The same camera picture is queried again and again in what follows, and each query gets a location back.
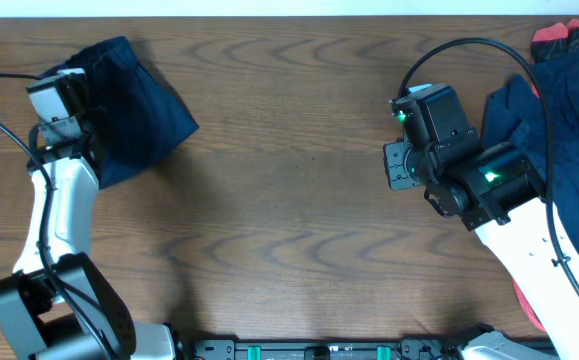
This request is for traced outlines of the navy blue shorts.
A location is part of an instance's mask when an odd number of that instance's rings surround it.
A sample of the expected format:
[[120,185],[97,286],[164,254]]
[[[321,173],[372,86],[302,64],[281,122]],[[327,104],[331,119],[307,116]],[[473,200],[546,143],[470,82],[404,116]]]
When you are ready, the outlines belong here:
[[162,161],[199,129],[177,93],[153,78],[124,36],[86,47],[40,76],[73,68],[85,72],[85,108],[104,149],[102,189]]

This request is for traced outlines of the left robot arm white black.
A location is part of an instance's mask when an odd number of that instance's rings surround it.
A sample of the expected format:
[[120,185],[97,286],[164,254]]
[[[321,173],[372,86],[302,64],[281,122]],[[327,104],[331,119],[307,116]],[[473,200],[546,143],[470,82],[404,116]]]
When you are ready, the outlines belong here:
[[82,110],[36,111],[45,144],[25,150],[27,240],[0,280],[0,330],[19,359],[176,359],[165,324],[136,322],[90,258],[97,138]]

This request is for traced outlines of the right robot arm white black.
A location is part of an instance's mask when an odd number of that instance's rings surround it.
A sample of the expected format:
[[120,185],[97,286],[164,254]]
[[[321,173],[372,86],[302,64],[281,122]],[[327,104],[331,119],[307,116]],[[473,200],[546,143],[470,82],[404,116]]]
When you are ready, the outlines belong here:
[[394,191],[422,186],[443,217],[457,216],[502,262],[561,359],[579,359],[579,254],[545,185],[511,144],[387,144]]

